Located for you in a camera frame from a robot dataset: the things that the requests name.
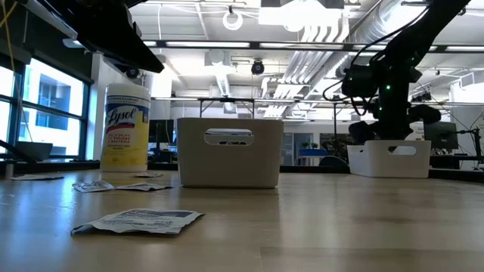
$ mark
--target lysol wipes container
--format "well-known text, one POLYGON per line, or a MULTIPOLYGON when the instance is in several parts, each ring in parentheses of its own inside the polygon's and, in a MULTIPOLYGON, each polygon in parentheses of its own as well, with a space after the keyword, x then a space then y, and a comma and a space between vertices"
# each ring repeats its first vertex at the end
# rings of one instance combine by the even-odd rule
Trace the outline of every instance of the lysol wipes container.
POLYGON ((101 170, 145 172, 150 94, 138 85, 110 84, 106 91, 101 170))

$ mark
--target wooden table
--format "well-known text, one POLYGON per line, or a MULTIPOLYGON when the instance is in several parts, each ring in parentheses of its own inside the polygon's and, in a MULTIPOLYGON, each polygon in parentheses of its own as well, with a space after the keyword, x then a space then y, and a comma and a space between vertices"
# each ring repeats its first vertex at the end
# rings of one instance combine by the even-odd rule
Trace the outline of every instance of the wooden table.
POLYGON ((97 171, 0 181, 0 271, 484 271, 482 185, 281 174, 276 190, 212 190, 164 174, 175 188, 149 193, 72 189, 97 171), (206 215, 175 237, 70 235, 133 208, 206 215))

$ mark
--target black monitor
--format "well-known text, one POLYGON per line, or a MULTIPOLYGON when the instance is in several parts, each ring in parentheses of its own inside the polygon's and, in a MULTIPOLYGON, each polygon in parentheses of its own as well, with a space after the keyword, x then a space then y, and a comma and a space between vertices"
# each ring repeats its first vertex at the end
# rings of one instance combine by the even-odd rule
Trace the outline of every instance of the black monitor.
POLYGON ((459 149, 457 126, 451 122, 436 122, 423 125, 425 140, 432 141, 433 149, 459 149))
POLYGON ((173 126, 173 120, 150 120, 148 142, 171 144, 173 142, 173 126))

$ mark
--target yellow cable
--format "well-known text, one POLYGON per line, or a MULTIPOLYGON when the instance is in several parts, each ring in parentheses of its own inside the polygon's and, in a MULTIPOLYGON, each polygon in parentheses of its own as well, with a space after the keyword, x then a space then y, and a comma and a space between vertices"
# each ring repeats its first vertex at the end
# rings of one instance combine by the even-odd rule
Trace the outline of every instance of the yellow cable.
POLYGON ((16 2, 14 2, 14 4, 12 5, 12 7, 10 8, 10 10, 7 13, 5 13, 5 5, 3 5, 3 10, 4 10, 3 11, 3 15, 4 15, 4 17, 3 17, 2 21, 0 21, 0 28, 3 26, 4 23, 7 22, 8 18, 12 14, 12 12, 14 12, 15 7, 17 7, 17 3, 16 2))
MULTIPOLYGON (((15 7, 17 7, 16 2, 12 5, 12 7, 10 8, 10 10, 7 13, 7 9, 5 8, 5 5, 2 5, 4 19, 0 22, 0 28, 3 26, 3 24, 5 24, 5 32, 7 33, 8 53, 10 54, 10 65, 12 65, 12 71, 14 73, 15 73, 14 52, 12 51, 12 44, 11 44, 11 40, 10 40, 10 30, 8 29, 8 21, 7 20, 10 17, 10 15, 12 14, 12 12, 14 11, 15 7)), ((18 84, 16 82, 14 82, 14 85, 17 89, 17 96, 18 96, 17 105, 20 108, 21 117, 23 117, 23 121, 25 122, 27 132, 29 133, 29 136, 30 136, 30 141, 33 141, 32 135, 30 134, 29 124, 27 123, 27 118, 25 117, 25 112, 23 111, 22 97, 20 96, 20 90, 19 90, 18 84)))

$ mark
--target white storage bin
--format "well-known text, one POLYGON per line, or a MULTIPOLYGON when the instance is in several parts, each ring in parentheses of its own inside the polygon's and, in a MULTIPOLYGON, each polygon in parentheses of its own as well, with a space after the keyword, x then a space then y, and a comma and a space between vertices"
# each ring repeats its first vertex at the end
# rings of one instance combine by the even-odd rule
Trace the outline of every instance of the white storage bin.
POLYGON ((372 178, 428 178, 430 141, 367 141, 348 146, 352 174, 372 178), (397 147, 393 152, 390 147, 397 147))
POLYGON ((181 185, 245 188, 278 185, 282 121, 180 118, 176 129, 181 185), (209 129, 246 129, 253 135, 206 134, 209 129))

